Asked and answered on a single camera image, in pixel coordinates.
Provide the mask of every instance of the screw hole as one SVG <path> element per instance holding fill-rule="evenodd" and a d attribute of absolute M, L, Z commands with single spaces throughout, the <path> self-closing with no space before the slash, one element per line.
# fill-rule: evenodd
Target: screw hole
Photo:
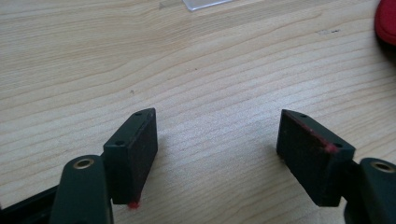
<path fill-rule="evenodd" d="M 339 143 L 334 143 L 334 145 L 335 145 L 336 147 L 343 147 L 343 145 L 342 145 L 342 144 L 339 144 Z"/>
<path fill-rule="evenodd" d="M 387 165 L 387 164 L 385 164 L 384 162 L 381 162 L 381 161 L 373 161 L 371 163 L 371 165 L 375 169 L 377 169 L 379 171 L 382 171 L 382 172 L 385 172 L 385 173 L 395 173 L 396 172 L 393 167 L 391 167 L 391 166 L 389 166 L 389 165 Z"/>
<path fill-rule="evenodd" d="M 90 167 L 94 163 L 93 159 L 82 159 L 73 165 L 75 169 L 81 170 Z"/>
<path fill-rule="evenodd" d="M 123 146 L 125 144 L 125 142 L 124 141 L 117 141 L 114 144 L 116 144 L 116 146 L 120 147 L 120 146 Z"/>

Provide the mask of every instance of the black plastic jaw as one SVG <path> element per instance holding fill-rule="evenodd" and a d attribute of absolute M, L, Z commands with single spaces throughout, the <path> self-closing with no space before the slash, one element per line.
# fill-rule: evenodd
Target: black plastic jaw
<path fill-rule="evenodd" d="M 137 203 L 158 150 L 155 109 L 132 114 L 104 145 L 102 158 L 114 204 Z"/>
<path fill-rule="evenodd" d="M 307 115 L 282 110 L 276 151 L 315 204 L 338 206 L 353 146 Z"/>
<path fill-rule="evenodd" d="M 276 151 L 312 201 L 337 206 L 346 198 L 347 224 L 396 223 L 396 166 L 367 158 L 305 114 L 282 110 Z"/>

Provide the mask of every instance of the light wooden surface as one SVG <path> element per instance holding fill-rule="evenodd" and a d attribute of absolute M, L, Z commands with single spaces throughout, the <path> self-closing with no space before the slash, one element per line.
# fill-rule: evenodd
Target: light wooden surface
<path fill-rule="evenodd" d="M 141 206 L 116 223 L 344 223 L 276 155 L 282 108 L 396 162 L 396 69 L 378 1 L 0 3 L 0 202 L 58 184 L 135 111 L 157 109 Z"/>

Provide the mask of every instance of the wooden table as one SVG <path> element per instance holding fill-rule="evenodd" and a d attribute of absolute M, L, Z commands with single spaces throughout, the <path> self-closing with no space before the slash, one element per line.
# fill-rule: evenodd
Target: wooden table
<path fill-rule="evenodd" d="M 157 109 L 159 152 L 116 223 L 344 223 L 276 155 L 282 108 L 396 162 L 394 51 L 378 1 L 3 0 L 0 202 L 59 183 L 135 111 Z"/>

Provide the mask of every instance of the red object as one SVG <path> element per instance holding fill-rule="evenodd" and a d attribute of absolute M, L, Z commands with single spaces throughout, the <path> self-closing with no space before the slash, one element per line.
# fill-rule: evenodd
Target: red object
<path fill-rule="evenodd" d="M 375 32 L 383 41 L 396 45 L 396 0 L 382 0 L 375 13 Z"/>
<path fill-rule="evenodd" d="M 139 207 L 139 202 L 132 202 L 132 203 L 128 203 L 128 207 L 130 209 L 137 209 Z"/>

